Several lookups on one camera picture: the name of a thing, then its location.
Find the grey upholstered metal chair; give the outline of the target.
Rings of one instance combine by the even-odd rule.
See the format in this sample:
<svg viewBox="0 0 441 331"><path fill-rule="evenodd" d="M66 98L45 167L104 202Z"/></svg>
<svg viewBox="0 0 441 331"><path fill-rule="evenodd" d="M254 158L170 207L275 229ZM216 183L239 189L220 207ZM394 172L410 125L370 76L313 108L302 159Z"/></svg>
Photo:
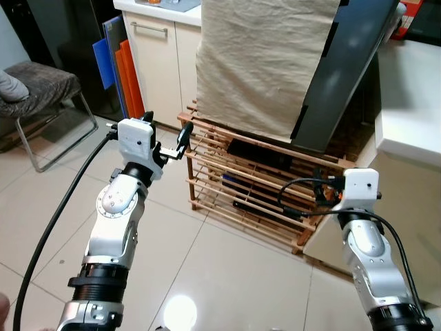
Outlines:
<svg viewBox="0 0 441 331"><path fill-rule="evenodd" d="M30 97L20 102L6 102L0 98L0 119L12 119L15 123L19 138L28 153L32 167L38 173L52 167L60 158L72 151L85 138L99 128L99 123L85 100L78 77L75 74L60 70L45 64L35 62L20 62L13 64L4 72L23 82L30 92ZM22 120L42 113L47 108L60 106L64 100L78 98L85 110L86 117L91 121L92 128L79 137L72 145L67 146L56 158L45 165L38 164L37 154L32 151L28 141L28 133L22 126Z"/></svg>

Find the white topped side counter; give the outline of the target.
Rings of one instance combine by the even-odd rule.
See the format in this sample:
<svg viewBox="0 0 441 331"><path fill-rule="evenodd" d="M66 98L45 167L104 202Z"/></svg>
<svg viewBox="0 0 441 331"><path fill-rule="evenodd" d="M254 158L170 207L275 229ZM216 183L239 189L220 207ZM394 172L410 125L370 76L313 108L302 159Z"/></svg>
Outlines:
<svg viewBox="0 0 441 331"><path fill-rule="evenodd" d="M419 296L441 306L441 48L389 41L378 60L377 209L403 240Z"/></svg>

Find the cream kitchen base cabinet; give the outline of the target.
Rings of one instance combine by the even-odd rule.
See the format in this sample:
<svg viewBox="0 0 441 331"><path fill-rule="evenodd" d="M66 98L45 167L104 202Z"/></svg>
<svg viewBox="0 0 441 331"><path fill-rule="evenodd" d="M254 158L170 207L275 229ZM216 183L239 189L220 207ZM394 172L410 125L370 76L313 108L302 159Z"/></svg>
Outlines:
<svg viewBox="0 0 441 331"><path fill-rule="evenodd" d="M178 115L196 100L196 49L201 43L201 6L186 12L149 6L146 0L113 0L123 13L145 110L154 120L179 130ZM138 22L167 28L168 35L142 28Z"/></svg>

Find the orange flat board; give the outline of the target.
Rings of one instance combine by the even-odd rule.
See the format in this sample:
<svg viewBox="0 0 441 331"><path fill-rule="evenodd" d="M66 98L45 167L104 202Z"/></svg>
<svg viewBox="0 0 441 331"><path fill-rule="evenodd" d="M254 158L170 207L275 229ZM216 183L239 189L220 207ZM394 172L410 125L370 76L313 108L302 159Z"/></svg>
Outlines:
<svg viewBox="0 0 441 331"><path fill-rule="evenodd" d="M117 67L119 67L128 117L130 119L141 119L145 114L145 107L138 78L136 78L134 60L132 59L132 51L130 50L130 42L128 40L120 43L120 50L114 53L114 59L116 59Z"/></svg>

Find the beige linen cloth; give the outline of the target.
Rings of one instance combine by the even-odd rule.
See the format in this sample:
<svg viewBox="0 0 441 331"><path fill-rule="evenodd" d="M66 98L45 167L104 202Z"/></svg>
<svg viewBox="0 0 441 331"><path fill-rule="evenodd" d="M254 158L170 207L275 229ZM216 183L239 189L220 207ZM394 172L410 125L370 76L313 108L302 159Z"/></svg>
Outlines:
<svg viewBox="0 0 441 331"><path fill-rule="evenodd" d="M340 0L202 0L199 114L289 142L339 5Z"/></svg>

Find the dark grey mini fridge door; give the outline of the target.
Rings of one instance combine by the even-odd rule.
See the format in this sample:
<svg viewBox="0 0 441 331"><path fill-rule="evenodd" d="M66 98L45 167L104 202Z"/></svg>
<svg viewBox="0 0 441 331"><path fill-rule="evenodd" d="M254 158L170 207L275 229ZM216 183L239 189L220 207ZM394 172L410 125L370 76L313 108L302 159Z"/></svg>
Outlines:
<svg viewBox="0 0 441 331"><path fill-rule="evenodd" d="M340 0L291 144L324 152L382 42L403 13L400 0Z"/></svg>

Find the light grey cushion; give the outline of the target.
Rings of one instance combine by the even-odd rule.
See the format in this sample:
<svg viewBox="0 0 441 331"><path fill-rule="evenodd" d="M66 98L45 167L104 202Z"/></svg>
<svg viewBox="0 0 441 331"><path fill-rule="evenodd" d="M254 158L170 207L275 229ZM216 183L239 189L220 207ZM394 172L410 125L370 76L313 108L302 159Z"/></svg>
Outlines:
<svg viewBox="0 0 441 331"><path fill-rule="evenodd" d="M30 92L23 82L0 70L0 98L6 102L20 102L29 97Z"/></svg>

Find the red cardboard box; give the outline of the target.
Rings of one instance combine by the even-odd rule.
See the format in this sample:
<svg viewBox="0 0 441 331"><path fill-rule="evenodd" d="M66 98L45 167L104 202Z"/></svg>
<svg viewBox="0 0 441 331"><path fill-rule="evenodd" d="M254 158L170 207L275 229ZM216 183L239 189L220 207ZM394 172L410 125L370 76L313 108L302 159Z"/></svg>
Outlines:
<svg viewBox="0 0 441 331"><path fill-rule="evenodd" d="M394 29L391 38L393 40L403 40L410 25L417 16L417 12L422 6L423 0L399 0L400 5L397 7L397 12L400 12L401 17L397 28Z"/></svg>

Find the blue flat board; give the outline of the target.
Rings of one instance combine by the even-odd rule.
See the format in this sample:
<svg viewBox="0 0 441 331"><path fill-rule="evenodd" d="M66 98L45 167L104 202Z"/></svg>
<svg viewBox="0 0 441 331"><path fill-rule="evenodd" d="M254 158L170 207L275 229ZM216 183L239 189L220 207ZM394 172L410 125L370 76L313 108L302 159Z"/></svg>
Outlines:
<svg viewBox="0 0 441 331"><path fill-rule="evenodd" d="M114 61L110 54L107 39L94 42L92 52L99 69L102 88L107 90L110 86L116 85L116 70L114 69Z"/></svg>

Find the wooden slatted rack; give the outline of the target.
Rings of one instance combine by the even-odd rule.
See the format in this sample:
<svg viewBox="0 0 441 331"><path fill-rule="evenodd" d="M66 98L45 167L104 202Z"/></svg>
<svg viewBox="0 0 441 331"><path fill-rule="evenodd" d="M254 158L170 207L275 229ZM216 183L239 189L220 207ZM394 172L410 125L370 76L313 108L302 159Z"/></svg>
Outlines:
<svg viewBox="0 0 441 331"><path fill-rule="evenodd" d="M300 254L322 223L316 212L330 208L338 195L322 187L319 201L312 183L280 189L315 174L340 176L355 163L224 127L203 117L196 104L192 100L178 116L194 126L185 153L192 209Z"/></svg>

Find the tall black refrigerator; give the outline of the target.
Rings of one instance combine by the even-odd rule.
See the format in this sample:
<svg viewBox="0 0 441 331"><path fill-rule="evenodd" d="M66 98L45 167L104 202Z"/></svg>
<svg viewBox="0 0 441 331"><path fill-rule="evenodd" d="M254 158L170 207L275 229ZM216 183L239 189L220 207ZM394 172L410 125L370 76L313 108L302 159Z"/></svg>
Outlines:
<svg viewBox="0 0 441 331"><path fill-rule="evenodd" d="M57 68L75 74L92 113L123 118L116 88L104 88L92 49L105 37L102 24L122 13L112 0L26 0Z"/></svg>

